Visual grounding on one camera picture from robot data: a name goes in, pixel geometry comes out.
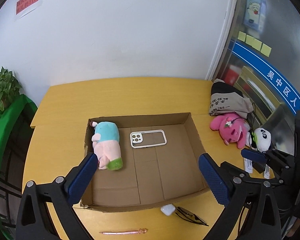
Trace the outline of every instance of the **cardboard box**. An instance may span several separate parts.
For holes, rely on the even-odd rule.
[[[160,207],[209,190],[198,168],[205,150],[190,113],[98,117],[88,121],[85,147],[93,152],[90,121],[114,122],[120,135],[123,168],[97,170],[81,206],[103,212],[123,212]],[[134,149],[130,133],[163,130],[167,144]],[[146,143],[160,143],[154,133]]]

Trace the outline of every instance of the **yellow sticky note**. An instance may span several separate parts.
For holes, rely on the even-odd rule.
[[[246,37],[246,43],[250,46],[253,45],[253,42],[254,42],[254,37],[250,36],[250,35],[247,35]]]
[[[243,32],[239,32],[238,40],[245,42],[246,41],[246,34]]]
[[[271,48],[268,45],[263,44],[260,52],[262,54],[266,55],[267,57],[269,57],[270,52],[271,52]]]
[[[254,39],[254,40],[253,40],[252,47],[255,48],[256,50],[260,51],[261,45],[262,45],[262,42],[261,42],[261,41],[259,41],[259,40],[257,40],[257,39]]]

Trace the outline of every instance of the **black cable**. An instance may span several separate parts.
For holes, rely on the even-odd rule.
[[[238,225],[238,236],[239,236],[239,233],[240,233],[241,219],[242,219],[243,212],[244,212],[245,209],[246,209],[246,207],[243,207],[243,209],[241,211],[241,214],[240,214],[239,225]]]
[[[237,120],[237,119],[244,119],[244,120],[246,120],[244,117],[237,117],[236,119],[233,119],[233,120],[231,121],[231,123],[234,123],[234,121]]]
[[[254,108],[253,111],[252,111],[252,113],[253,113],[253,121],[251,121],[251,120],[249,120],[247,118],[248,125],[250,126],[249,133],[250,133],[250,136],[251,136],[251,141],[252,141],[253,125],[254,125],[254,122],[256,120],[256,103],[255,102],[252,103],[252,108]]]
[[[287,231],[288,226],[289,226],[289,224],[290,224],[290,222],[291,222],[292,217],[293,217],[293,215],[291,215],[291,216],[288,218],[287,224],[286,224],[286,226],[284,227],[284,230],[283,230],[283,232],[282,232],[281,237],[283,237],[283,236],[284,236],[284,233]]]

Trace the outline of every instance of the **red label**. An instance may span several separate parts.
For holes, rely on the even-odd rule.
[[[38,0],[19,0],[17,2],[16,14],[20,13],[30,5],[34,4]]]

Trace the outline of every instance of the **sunglasses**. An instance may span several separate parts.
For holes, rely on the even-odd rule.
[[[203,219],[182,207],[177,207],[176,214],[185,221],[208,227],[208,224]]]

